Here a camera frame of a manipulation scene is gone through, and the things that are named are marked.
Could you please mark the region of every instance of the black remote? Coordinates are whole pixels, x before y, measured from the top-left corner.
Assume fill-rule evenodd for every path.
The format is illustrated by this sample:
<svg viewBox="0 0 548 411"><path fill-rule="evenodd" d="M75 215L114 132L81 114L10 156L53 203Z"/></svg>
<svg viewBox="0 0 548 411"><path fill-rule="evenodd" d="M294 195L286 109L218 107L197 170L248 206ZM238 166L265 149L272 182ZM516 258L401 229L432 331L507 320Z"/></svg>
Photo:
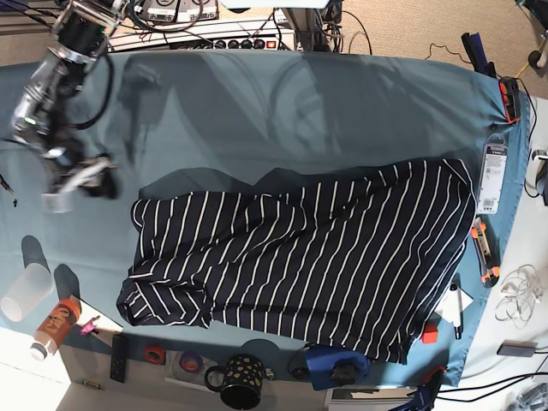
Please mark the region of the black remote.
<svg viewBox="0 0 548 411"><path fill-rule="evenodd" d="M128 338L122 334L112 336L112 352L110 354L110 378L119 383L126 382L126 366L128 364Z"/></svg>

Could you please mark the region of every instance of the teal fabric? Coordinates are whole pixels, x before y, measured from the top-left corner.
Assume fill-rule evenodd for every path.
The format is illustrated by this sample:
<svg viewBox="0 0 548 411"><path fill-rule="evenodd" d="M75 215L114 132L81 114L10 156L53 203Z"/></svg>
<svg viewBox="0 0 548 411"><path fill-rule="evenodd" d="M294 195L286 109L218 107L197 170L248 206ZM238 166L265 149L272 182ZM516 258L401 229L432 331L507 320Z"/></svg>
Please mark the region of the teal fabric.
<svg viewBox="0 0 548 411"><path fill-rule="evenodd" d="M83 300L140 336L130 356L142 360L148 343L166 349L195 349L224 361L245 350L279 378L289 378L287 360L302 342L214 323L194 327L132 327L116 310L122 280L131 265L137 232L129 207L139 196L170 197L192 190L261 191L298 183L299 175L410 158L462 158L474 182L491 125L506 135L509 158L502 204L488 224L503 252L527 167L528 103L522 119L504 125L497 81L452 65L421 60L320 53L265 51L169 51L114 55L115 88L108 112L82 133L95 153L99 138L119 168L122 195L116 201L74 195L74 211L43 214L45 174L30 152L0 146L0 172L19 205L0 193L0 255L3 293L25 263L43 253L64 296L78 289ZM69 106L75 120L97 110L106 83L100 63L83 93ZM0 124L9 119L35 64L0 68ZM419 384L432 366L449 365L456 384L488 290L472 244L457 270L474 303L464 313L461 341L441 322L436 344L417 342L406 366L375 365L366 384ZM56 304L54 293L20 323L1 326L32 333ZM76 347L109 353L97 339L74 330ZM279 350L271 349L271 343Z"/></svg>

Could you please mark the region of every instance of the striped shirt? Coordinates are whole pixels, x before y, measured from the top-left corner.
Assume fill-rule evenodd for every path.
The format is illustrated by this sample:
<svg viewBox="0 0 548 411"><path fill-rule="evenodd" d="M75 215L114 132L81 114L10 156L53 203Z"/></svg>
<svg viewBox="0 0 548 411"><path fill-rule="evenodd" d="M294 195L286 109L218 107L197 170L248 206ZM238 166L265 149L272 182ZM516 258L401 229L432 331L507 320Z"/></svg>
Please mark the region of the striped shirt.
<svg viewBox="0 0 548 411"><path fill-rule="evenodd" d="M472 183L460 160L363 170L286 194L137 201L121 315L218 320L405 363L464 251Z"/></svg>

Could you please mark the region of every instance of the mug with gold dots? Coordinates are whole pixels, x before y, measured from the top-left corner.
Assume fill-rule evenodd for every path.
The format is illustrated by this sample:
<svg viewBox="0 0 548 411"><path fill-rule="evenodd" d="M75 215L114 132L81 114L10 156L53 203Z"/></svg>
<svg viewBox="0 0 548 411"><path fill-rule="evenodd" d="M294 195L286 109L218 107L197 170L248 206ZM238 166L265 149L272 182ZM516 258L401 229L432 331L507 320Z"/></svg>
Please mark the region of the mug with gold dots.
<svg viewBox="0 0 548 411"><path fill-rule="evenodd" d="M213 385L209 380L212 372L223 374L223 383ZM226 366L212 366L204 376L205 386L220 392L221 400L233 409L251 409L260 403L265 368L263 363L249 354L233 355Z"/></svg>

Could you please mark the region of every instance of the white cup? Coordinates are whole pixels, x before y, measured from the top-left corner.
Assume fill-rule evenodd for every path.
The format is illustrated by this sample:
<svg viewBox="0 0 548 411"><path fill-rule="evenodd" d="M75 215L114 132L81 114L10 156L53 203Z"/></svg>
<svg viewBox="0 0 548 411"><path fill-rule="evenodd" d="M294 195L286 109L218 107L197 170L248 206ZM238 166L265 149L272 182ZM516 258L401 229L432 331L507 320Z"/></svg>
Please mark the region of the white cup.
<svg viewBox="0 0 548 411"><path fill-rule="evenodd" d="M21 321L53 291L53 276L42 265L31 263L9 286L0 309L12 321Z"/></svg>

